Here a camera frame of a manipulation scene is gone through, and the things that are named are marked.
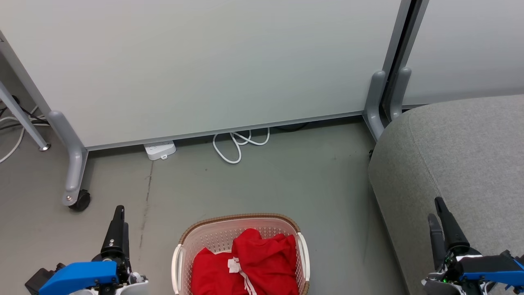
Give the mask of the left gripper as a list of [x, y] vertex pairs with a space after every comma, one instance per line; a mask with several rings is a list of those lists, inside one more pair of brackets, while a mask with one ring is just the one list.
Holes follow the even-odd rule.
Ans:
[[125, 207], [118, 205], [108, 227], [101, 254], [92, 261], [114, 261], [117, 264], [118, 282], [97, 284], [92, 287], [95, 295], [148, 295], [149, 280], [146, 276], [131, 270], [129, 262], [129, 225], [125, 222]]

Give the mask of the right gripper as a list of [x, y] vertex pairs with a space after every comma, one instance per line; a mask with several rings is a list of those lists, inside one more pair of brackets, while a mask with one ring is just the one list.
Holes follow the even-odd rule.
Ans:
[[464, 232], [453, 213], [449, 211], [442, 197], [434, 199], [436, 215], [429, 213], [427, 222], [430, 230], [430, 243], [435, 271], [422, 280], [423, 289], [428, 295], [488, 295], [497, 284], [483, 278], [460, 279], [456, 269], [464, 258], [480, 258], [481, 253], [470, 247]]

